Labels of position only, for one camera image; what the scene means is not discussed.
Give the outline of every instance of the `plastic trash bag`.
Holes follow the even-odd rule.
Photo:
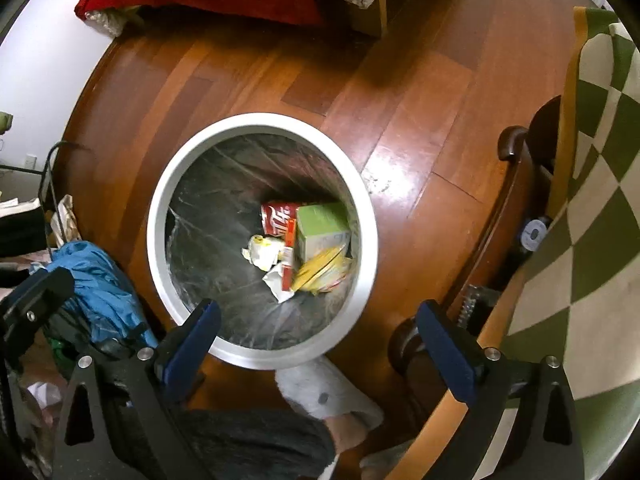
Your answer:
[[[341,201],[350,219],[351,256],[358,259],[358,222],[347,186],[314,147],[273,134],[224,140],[184,173],[167,214],[166,259],[175,290],[189,310],[202,298],[222,310],[219,336],[240,346],[276,350],[325,328],[351,288],[308,292],[278,304],[241,249],[262,233],[260,204]]]

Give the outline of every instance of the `light blue fabric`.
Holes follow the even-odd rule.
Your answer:
[[[53,253],[47,270],[63,267],[71,271],[75,283],[76,300],[68,300],[64,307],[81,313],[91,325],[91,341],[107,338],[123,339],[141,322],[147,326],[142,307],[133,285],[116,263],[100,247],[91,242],[69,242]],[[155,347],[158,341],[147,329],[143,339]]]

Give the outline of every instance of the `wooden floor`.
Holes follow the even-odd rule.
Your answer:
[[[362,172],[380,231],[378,277],[364,314],[330,358],[386,413],[341,459],[357,478],[365,452],[410,436],[403,386],[386,360],[394,328],[441,299],[498,193],[500,131],[529,123],[562,89],[572,7],[588,0],[408,0],[381,41],[168,9],[108,51],[82,95],[61,156],[61,190],[82,235],[127,271],[165,325],[146,262],[146,210],[162,169],[204,126],[278,112],[330,136]],[[283,406],[272,372],[210,358],[194,405]]]

